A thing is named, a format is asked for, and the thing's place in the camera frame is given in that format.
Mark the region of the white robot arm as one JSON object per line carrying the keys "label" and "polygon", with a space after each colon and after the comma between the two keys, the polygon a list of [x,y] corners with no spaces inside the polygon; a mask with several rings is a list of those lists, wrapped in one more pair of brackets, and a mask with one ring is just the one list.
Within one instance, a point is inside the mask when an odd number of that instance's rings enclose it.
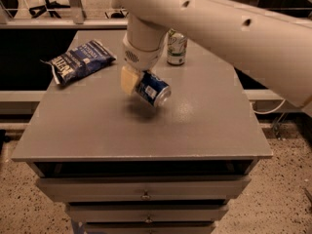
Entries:
{"label": "white robot arm", "polygon": [[171,28],[250,75],[305,113],[312,102],[311,24],[228,0],[119,0],[129,12],[131,65],[155,65]]}

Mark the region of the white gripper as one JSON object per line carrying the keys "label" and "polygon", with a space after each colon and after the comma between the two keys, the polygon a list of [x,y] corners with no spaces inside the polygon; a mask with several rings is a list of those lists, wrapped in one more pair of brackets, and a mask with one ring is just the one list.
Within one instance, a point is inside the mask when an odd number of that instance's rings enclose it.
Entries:
{"label": "white gripper", "polygon": [[123,56],[128,65],[121,69],[121,88],[131,95],[142,78],[142,72],[152,69],[164,49],[164,37],[156,41],[153,50],[143,50],[136,47],[130,40],[130,34],[126,33],[123,39]]}

